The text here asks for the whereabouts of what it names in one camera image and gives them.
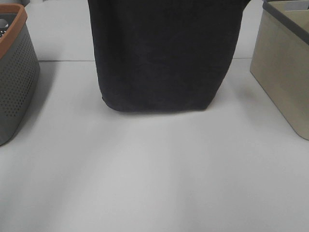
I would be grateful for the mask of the beige basket grey rim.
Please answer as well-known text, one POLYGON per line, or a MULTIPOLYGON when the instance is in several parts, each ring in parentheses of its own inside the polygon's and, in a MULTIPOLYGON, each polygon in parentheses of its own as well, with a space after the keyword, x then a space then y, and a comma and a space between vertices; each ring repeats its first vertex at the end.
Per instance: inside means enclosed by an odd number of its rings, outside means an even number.
POLYGON ((309 138, 309 2, 266 0, 250 71, 300 137, 309 138))

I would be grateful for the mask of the dark grey towel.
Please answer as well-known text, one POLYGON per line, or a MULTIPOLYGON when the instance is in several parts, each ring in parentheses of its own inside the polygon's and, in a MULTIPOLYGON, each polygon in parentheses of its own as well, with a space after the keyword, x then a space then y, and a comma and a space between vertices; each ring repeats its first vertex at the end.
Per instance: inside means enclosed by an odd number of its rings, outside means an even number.
POLYGON ((98 85, 120 112, 206 109, 230 67, 246 0, 90 0, 98 85))

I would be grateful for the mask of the grey perforated basket orange rim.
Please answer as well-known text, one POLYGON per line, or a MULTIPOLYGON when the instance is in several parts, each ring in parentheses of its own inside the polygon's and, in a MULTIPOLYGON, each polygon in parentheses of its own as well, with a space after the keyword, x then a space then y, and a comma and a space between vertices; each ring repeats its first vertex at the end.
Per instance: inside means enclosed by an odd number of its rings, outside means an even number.
POLYGON ((0 143, 10 141, 31 103, 40 65, 27 28, 25 7, 0 6, 0 143))

